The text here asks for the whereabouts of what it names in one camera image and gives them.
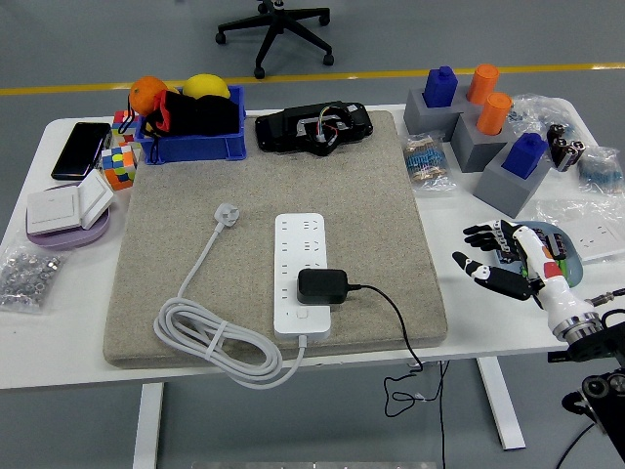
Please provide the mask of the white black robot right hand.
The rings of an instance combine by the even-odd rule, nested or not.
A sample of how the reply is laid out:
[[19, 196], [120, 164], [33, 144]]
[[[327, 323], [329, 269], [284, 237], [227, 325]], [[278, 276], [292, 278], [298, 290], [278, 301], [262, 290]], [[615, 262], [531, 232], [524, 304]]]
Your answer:
[[602, 329], [594, 307], [571, 290], [548, 247], [534, 230], [506, 220], [493, 220], [468, 227], [465, 242], [482, 251], [499, 249], [515, 253], [526, 274], [486, 266], [461, 252], [452, 254], [457, 265], [478, 285], [518, 299], [534, 298], [548, 315], [548, 325], [560, 341], [572, 343], [575, 336], [590, 335]]

